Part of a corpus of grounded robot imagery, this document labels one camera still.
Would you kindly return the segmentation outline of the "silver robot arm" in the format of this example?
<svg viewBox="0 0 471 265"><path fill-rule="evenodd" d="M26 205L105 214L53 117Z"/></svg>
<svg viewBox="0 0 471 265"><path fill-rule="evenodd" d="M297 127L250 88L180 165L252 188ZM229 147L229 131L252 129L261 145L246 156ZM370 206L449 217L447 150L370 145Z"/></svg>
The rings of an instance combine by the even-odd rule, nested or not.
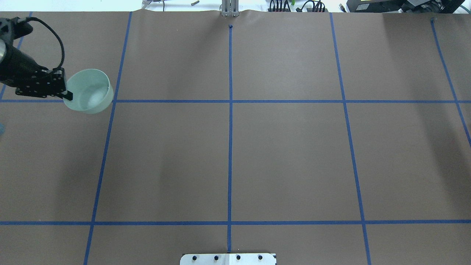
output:
<svg viewBox="0 0 471 265"><path fill-rule="evenodd" d="M0 80L15 88L15 94L25 97L58 97L73 100L73 93L66 89L65 70L62 67L49 70L11 44L1 40Z"/></svg>

